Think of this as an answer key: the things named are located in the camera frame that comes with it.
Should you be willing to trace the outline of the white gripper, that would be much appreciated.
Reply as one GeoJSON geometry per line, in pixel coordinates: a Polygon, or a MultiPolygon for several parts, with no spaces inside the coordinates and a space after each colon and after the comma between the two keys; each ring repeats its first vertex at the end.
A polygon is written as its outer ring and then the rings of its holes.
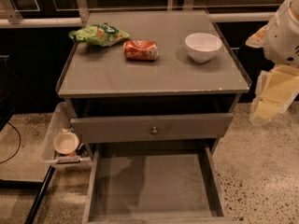
{"type": "Polygon", "coordinates": [[[262,126],[283,114],[299,94],[299,0],[285,0],[266,26],[251,35],[246,45],[262,48],[266,59],[276,64],[258,76],[250,121],[262,126]]]}

